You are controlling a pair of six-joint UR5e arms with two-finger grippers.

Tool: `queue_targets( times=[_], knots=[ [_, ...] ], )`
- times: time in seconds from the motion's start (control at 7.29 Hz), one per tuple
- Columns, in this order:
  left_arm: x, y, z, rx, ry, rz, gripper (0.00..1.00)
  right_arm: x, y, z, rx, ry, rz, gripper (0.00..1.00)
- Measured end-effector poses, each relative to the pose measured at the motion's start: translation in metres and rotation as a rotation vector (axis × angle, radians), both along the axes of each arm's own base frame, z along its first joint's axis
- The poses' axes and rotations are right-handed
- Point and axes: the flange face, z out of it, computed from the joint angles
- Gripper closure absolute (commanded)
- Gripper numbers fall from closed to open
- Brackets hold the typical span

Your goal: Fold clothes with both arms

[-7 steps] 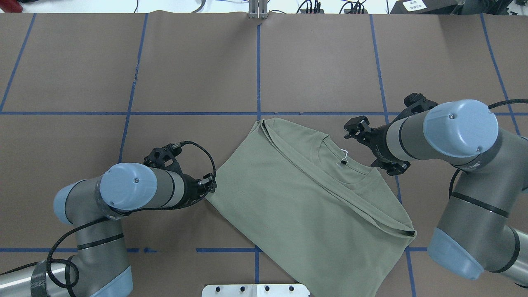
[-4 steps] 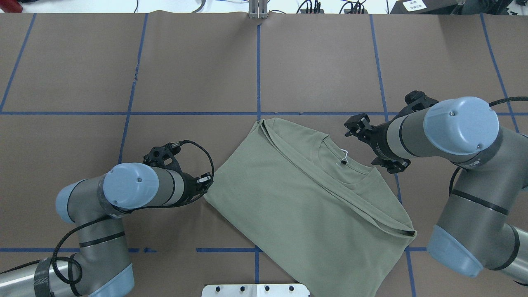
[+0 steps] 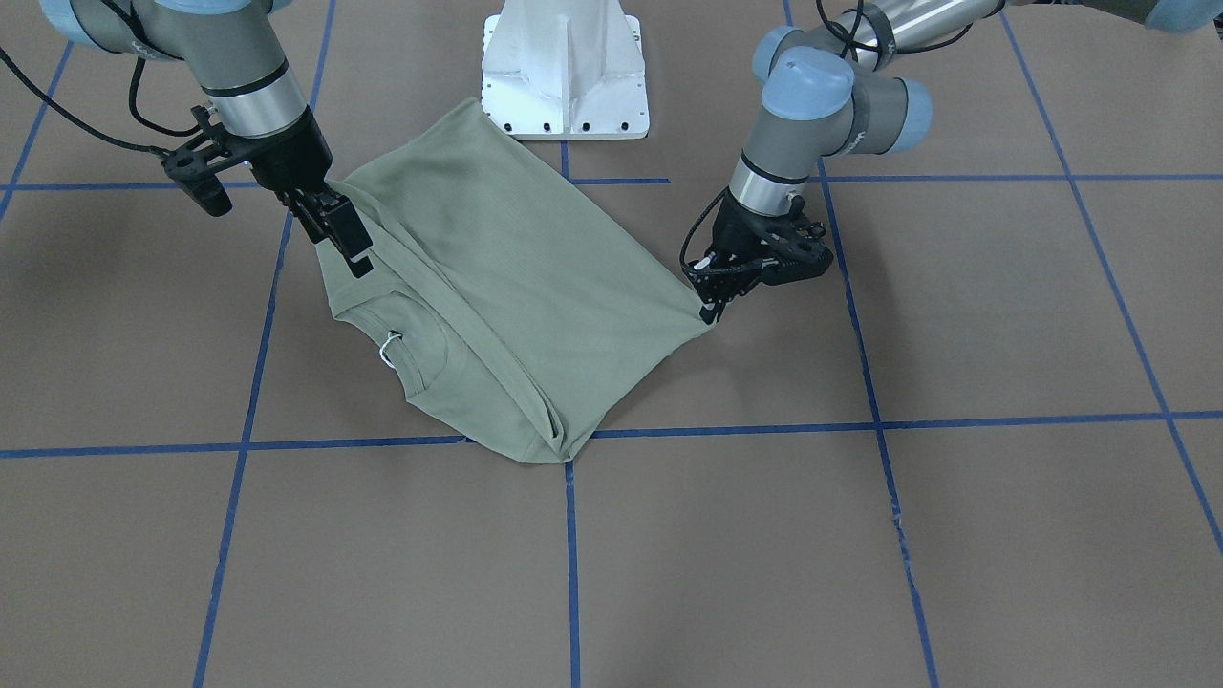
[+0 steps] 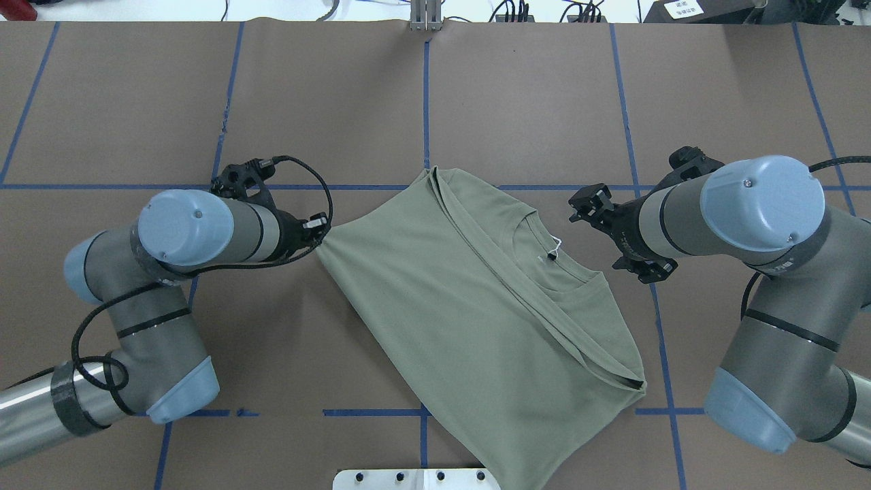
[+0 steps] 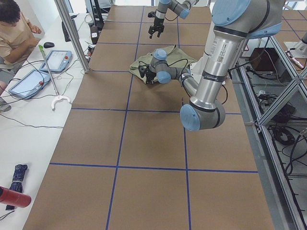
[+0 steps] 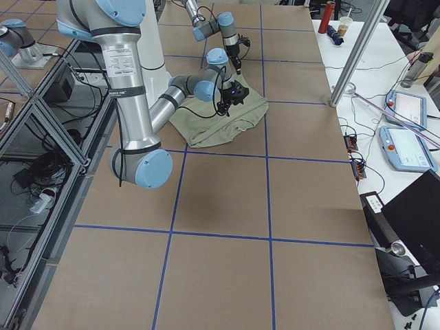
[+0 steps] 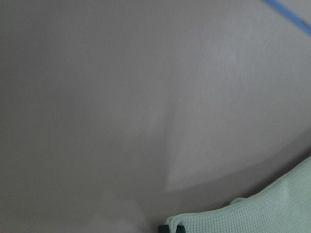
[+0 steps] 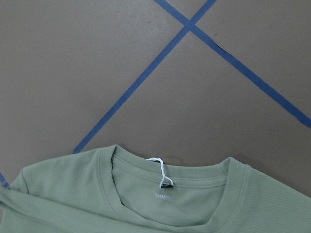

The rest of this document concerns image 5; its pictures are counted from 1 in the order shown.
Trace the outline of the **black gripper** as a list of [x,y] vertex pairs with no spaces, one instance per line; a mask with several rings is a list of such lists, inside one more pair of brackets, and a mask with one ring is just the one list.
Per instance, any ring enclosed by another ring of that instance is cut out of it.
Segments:
[[161,18],[155,17],[154,25],[153,26],[151,25],[149,27],[149,31],[148,31],[149,38],[152,39],[153,34],[156,32],[156,30],[158,32],[157,37],[160,37],[161,33],[164,32],[164,27],[165,27],[164,26],[164,18],[161,19]]
[[152,72],[149,68],[145,69],[145,77],[146,77],[146,84],[154,84],[155,83],[155,77],[156,73]]

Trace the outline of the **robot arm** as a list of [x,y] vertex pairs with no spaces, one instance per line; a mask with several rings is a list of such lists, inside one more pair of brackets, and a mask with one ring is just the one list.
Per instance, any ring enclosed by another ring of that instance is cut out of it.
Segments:
[[158,32],[157,37],[160,37],[160,34],[164,31],[164,20],[168,9],[175,13],[177,17],[186,19],[192,6],[198,2],[198,0],[185,0],[183,3],[179,3],[177,0],[160,0],[157,9],[148,13],[148,18],[154,18],[153,25],[149,27],[149,38],[152,39],[155,32]]
[[218,0],[212,11],[212,25],[206,46],[209,48],[198,62],[201,79],[195,81],[187,68],[172,67],[167,53],[157,49],[149,64],[139,65],[140,76],[151,82],[157,79],[166,84],[178,80],[189,103],[180,109],[180,120],[185,129],[198,131],[220,126],[225,109],[217,95],[231,64],[239,53],[239,45],[246,40],[270,37],[281,29],[282,0]]

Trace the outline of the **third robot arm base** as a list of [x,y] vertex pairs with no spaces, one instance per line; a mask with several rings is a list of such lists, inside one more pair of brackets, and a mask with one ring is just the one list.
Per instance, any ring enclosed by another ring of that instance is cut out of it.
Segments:
[[284,42],[287,47],[286,54],[292,60],[307,57],[307,34],[299,42]]

